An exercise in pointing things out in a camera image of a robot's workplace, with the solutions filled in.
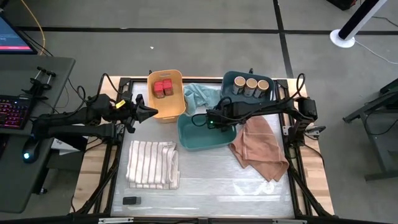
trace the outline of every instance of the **brown towel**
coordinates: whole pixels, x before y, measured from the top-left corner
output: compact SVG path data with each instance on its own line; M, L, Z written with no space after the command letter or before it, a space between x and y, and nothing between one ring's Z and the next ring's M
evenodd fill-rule
M267 181L279 181L289 168L271 127L262 116L248 119L229 148L243 168L253 166Z

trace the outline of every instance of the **computer monitor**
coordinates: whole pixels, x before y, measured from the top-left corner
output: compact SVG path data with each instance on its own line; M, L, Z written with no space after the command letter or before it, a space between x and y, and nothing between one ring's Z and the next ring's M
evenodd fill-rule
M37 54L36 49L1 14L0 54Z

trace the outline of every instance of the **plastic tray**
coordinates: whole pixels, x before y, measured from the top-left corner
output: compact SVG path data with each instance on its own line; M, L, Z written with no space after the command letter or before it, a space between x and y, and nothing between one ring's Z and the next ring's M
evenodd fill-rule
M157 98L154 93L154 83L171 78L173 82L173 95ZM148 106L159 112L154 118L161 123L176 122L178 116L185 111L184 90L182 74L178 70L165 70L152 72L148 76Z
M232 93L232 87L234 85L234 80L236 77L243 77L246 80L248 78L253 78L255 80L260 81L260 80L265 80L269 84L269 88L266 91L266 94L261 97L261 98L255 98L255 97L246 97L242 94L240 95L235 95ZM275 89L274 81L272 81L271 78L265 77L262 75L253 75L250 73L243 73L243 72L227 72L224 75L223 78L223 84L221 85L221 97L229 96L232 99L232 102L246 102L246 103L262 103L262 102L268 102L271 101Z
M195 117L195 122L198 124L205 121L204 116ZM177 127L180 143L188 151L223 147L234 141L236 137L235 127L230 127L224 132L220 129L208 129L206 125L198 127L192 123L192 117L185 114L178 118Z

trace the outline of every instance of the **red container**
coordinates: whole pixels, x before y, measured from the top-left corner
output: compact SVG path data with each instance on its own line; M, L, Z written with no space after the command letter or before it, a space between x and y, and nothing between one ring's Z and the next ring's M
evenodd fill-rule
M166 78L163 80L163 89L166 96L173 95L173 82L171 78Z
M163 83L162 82L155 82L154 92L156 98L163 98L164 91L163 91Z

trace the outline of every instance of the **computer mouse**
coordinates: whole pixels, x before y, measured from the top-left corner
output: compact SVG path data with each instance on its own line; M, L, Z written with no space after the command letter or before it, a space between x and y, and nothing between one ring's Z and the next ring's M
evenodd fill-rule
M22 150L22 160L25 163L33 163L37 160L39 157L40 142L34 136L29 137L25 142Z

